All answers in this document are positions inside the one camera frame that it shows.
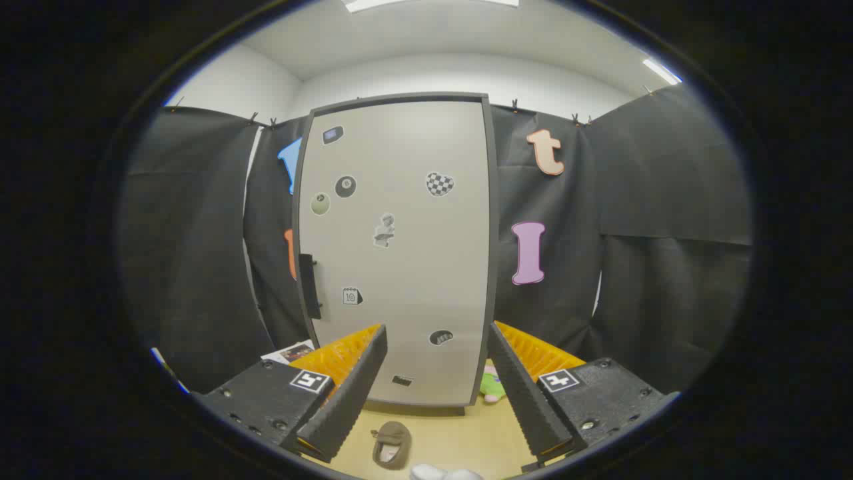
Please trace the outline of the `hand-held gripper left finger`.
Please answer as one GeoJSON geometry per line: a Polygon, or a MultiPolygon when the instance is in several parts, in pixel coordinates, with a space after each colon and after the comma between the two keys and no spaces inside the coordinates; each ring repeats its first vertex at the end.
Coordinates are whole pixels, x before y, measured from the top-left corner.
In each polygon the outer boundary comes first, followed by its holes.
{"type": "Polygon", "coordinates": [[[284,364],[261,359],[194,399],[268,449],[328,463],[353,429],[386,358],[376,324],[284,364]]]}

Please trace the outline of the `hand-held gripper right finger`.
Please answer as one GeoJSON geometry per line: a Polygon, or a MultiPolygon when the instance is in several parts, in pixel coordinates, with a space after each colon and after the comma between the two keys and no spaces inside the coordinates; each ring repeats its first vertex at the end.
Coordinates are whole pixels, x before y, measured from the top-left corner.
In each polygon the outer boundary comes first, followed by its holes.
{"type": "Polygon", "coordinates": [[[678,398],[615,359],[582,361],[501,322],[488,328],[488,357],[536,467],[624,435],[678,398]]]}

